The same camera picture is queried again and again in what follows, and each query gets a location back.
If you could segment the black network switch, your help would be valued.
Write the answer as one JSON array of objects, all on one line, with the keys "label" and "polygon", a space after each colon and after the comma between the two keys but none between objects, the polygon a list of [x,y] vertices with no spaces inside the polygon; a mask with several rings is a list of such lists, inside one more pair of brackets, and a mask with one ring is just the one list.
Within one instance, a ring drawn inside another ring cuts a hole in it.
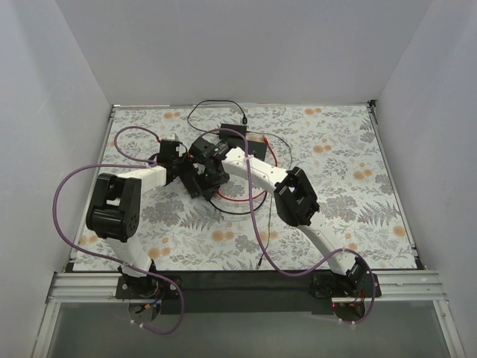
[{"label": "black network switch", "polygon": [[210,183],[204,175],[200,175],[198,168],[194,166],[181,174],[180,179],[191,198],[203,197],[209,200],[219,189],[218,185]]}]

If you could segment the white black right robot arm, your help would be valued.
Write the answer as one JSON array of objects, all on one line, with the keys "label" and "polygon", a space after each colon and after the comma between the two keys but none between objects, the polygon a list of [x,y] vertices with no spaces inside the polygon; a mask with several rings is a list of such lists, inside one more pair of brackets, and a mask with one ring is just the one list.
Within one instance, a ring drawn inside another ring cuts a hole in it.
[{"label": "white black right robot arm", "polygon": [[283,169],[272,166],[247,151],[248,141],[244,141],[244,148],[239,148],[223,141],[213,144],[202,136],[197,138],[189,153],[194,162],[204,166],[204,172],[192,175],[192,183],[205,198],[209,197],[207,192],[215,191],[231,175],[247,180],[249,189],[257,185],[274,197],[279,218],[304,233],[323,255],[323,259],[311,268],[291,273],[279,268],[265,246],[260,244],[262,253],[277,272],[286,277],[302,277],[327,263],[332,281],[340,292],[360,292],[369,280],[371,292],[367,296],[376,297],[378,283],[371,268],[356,251],[340,246],[340,239],[326,224],[317,194],[306,173],[299,167]]}]

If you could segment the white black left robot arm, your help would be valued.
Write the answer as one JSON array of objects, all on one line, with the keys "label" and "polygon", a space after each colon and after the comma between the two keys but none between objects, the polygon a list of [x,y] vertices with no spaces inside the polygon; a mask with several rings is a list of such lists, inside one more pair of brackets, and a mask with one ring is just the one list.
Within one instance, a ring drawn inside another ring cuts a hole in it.
[{"label": "white black left robot arm", "polygon": [[159,153],[151,157],[155,166],[118,175],[100,174],[86,214],[87,228],[104,239],[121,260],[119,271],[127,287],[143,298],[155,296],[158,282],[149,275],[155,270],[154,261],[136,236],[141,199],[178,176],[180,161],[187,158],[180,154],[180,146],[176,139],[163,139]]}]

